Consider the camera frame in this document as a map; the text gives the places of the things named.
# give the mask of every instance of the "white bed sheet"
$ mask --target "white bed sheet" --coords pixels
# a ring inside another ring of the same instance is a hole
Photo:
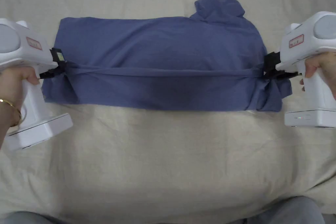
[[[195,0],[0,0],[53,44],[63,17],[190,16]],[[290,22],[335,0],[238,0],[275,50]],[[284,110],[297,109],[303,94]],[[313,198],[336,213],[336,134],[288,128],[283,113],[160,112],[50,105],[74,127],[24,151],[0,153],[0,214],[33,211],[72,223],[225,223],[275,201]]]

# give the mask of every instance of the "wrinkled fabric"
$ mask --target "wrinkled fabric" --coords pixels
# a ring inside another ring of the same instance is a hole
[[[55,40],[66,73],[47,102],[154,110],[280,111],[289,80],[263,80],[267,54],[237,0],[198,0],[187,17],[64,18]]]

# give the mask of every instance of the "hand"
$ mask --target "hand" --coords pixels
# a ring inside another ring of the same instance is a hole
[[[305,78],[313,76],[318,68],[322,69],[325,81],[336,99],[336,54],[331,52],[322,53],[307,59],[305,65]]]
[[[12,102],[19,110],[24,101],[22,80],[27,80],[34,85],[39,84],[35,70],[31,67],[8,68],[0,74],[0,99]],[[12,120],[17,122],[16,116],[18,115],[16,115],[16,112],[13,115]]]

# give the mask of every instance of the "t-shirt sleeve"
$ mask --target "t-shirt sleeve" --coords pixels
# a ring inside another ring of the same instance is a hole
[[[191,19],[215,23],[235,23],[245,13],[237,0],[197,0],[195,8]]]

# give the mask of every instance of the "red label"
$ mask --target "red label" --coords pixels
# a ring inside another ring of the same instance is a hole
[[[305,36],[303,34],[301,34],[300,36],[290,40],[289,42],[289,48],[292,48],[294,46],[297,46],[299,44],[302,44],[305,40]]]
[[[34,47],[36,49],[39,49],[39,50],[43,51],[40,42],[38,42],[36,40],[33,40],[33,39],[29,38],[29,37],[26,37],[26,38],[27,38],[28,45],[30,45],[31,47]]]

